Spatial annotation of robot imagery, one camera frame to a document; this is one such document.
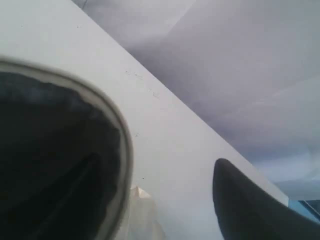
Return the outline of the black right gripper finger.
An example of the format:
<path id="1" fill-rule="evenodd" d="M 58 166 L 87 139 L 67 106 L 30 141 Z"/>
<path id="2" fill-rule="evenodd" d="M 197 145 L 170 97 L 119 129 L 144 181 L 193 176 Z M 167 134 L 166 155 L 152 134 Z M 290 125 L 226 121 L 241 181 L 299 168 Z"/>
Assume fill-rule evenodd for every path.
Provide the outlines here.
<path id="1" fill-rule="evenodd" d="M 319 223 L 285 206 L 229 160 L 213 168 L 212 200 L 225 240 L 318 240 Z"/>

